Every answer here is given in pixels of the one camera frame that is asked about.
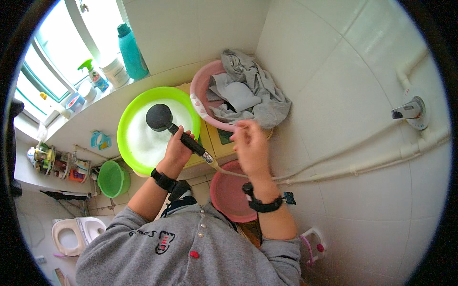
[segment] toothbrush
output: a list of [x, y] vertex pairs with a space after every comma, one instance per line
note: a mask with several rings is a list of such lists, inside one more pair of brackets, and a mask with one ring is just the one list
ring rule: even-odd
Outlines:
[[60, 257], [60, 258], [69, 257], [69, 255], [59, 254], [59, 253], [53, 253], [53, 255], [54, 255], [55, 257]]

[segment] black wristband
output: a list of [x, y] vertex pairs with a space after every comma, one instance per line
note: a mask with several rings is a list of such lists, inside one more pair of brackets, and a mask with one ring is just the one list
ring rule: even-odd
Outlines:
[[173, 202], [174, 200], [177, 200], [187, 190], [191, 189], [187, 181], [185, 180], [177, 181], [177, 180], [167, 177], [167, 175], [165, 175], [164, 173], [159, 174], [156, 168], [154, 168], [153, 171], [151, 172], [151, 177], [156, 181], [156, 184], [159, 187], [166, 190], [167, 193], [170, 194], [169, 201], [171, 202]]
[[249, 196], [248, 200], [248, 205], [250, 208], [254, 209], [257, 212], [272, 212], [278, 210], [282, 203], [283, 203], [283, 198], [279, 194], [278, 198], [276, 198], [272, 203], [270, 204], [263, 204], [261, 200], [258, 200], [255, 198], [254, 193], [253, 193], [253, 185], [251, 183], [246, 183], [242, 186], [243, 192]]
[[153, 169], [151, 172], [151, 177], [156, 180], [156, 184], [167, 191], [167, 193], [171, 193], [173, 186], [177, 183], [176, 180], [167, 177], [164, 173], [159, 173], [156, 168]]

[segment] soap foam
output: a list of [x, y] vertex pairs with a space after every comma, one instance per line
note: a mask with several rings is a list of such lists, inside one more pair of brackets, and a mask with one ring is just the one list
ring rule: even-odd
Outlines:
[[133, 157], [151, 170], [164, 158], [171, 133], [168, 130], [157, 132], [146, 123], [146, 113], [155, 104], [165, 104], [173, 115], [172, 122], [192, 131], [192, 117], [188, 109], [174, 99], [158, 99], [145, 104], [132, 118], [127, 128], [127, 146]]

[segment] shower head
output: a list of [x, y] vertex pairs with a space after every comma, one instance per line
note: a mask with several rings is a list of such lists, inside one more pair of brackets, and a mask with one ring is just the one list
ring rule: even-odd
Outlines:
[[[162, 103], [153, 105], [146, 113], [146, 123], [154, 131], [161, 132], [169, 130], [175, 134], [178, 131], [178, 126], [172, 123], [173, 115], [170, 108]], [[213, 162], [212, 156], [205, 151], [205, 148], [195, 142], [188, 134], [183, 133], [180, 138], [181, 142], [191, 151], [205, 159], [208, 163]]]
[[170, 108], [162, 103], [153, 105], [146, 113], [146, 123], [157, 132], [169, 129], [173, 124], [172, 120]]

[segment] gray sweater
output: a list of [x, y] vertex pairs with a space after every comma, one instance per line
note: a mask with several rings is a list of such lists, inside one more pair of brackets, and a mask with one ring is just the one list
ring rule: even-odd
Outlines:
[[129, 207], [76, 265], [79, 285], [299, 285], [300, 241], [257, 249], [210, 203], [147, 221]]

